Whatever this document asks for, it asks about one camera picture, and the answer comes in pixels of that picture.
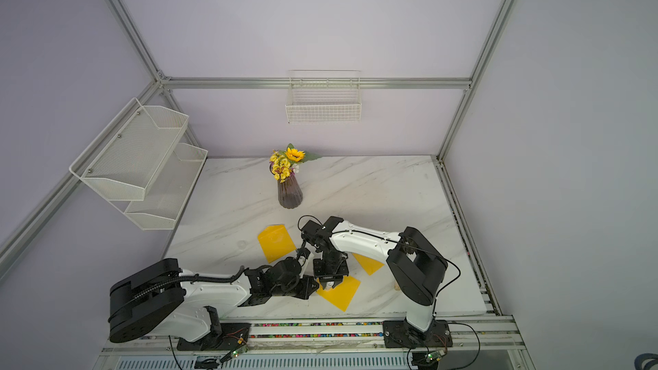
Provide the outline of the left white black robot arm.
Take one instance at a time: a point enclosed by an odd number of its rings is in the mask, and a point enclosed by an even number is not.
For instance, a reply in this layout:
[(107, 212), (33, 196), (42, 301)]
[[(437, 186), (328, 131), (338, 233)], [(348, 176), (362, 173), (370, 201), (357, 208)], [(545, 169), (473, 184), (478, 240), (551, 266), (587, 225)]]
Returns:
[(248, 326), (223, 326), (229, 313), (274, 297), (307, 300), (318, 291), (317, 279), (304, 272), (308, 256), (303, 250), (273, 266), (240, 267), (233, 275), (192, 272), (175, 258), (163, 259), (111, 287), (109, 339), (122, 344), (172, 336), (203, 349), (238, 339)]

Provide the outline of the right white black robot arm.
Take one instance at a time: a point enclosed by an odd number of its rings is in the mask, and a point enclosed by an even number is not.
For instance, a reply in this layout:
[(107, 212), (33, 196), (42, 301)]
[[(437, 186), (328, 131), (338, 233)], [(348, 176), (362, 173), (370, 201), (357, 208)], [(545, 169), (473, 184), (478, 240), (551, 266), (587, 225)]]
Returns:
[(435, 322), (436, 298), (452, 262), (421, 231), (413, 227), (375, 231), (336, 216), (322, 224), (311, 219), (300, 231), (303, 242), (320, 255), (314, 260), (314, 274), (322, 289), (334, 289), (349, 276), (349, 254), (385, 264), (409, 301), (405, 325), (420, 334), (429, 332)]

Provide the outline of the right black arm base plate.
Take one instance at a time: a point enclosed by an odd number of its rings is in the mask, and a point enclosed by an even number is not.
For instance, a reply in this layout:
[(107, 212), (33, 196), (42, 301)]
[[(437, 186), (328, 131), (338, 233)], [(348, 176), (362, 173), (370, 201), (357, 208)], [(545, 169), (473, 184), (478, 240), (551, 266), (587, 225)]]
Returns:
[(387, 349), (393, 348), (450, 348), (452, 334), (445, 320), (434, 320), (425, 332), (417, 330), (406, 320), (382, 322), (383, 339)]

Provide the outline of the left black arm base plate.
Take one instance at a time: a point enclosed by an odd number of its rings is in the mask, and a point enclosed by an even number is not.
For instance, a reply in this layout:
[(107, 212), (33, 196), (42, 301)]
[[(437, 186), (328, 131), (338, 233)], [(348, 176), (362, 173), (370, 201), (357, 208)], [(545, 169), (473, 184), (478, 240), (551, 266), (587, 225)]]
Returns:
[(178, 351), (233, 351), (247, 344), (250, 323), (222, 323), (221, 333), (211, 330), (196, 342), (178, 340)]

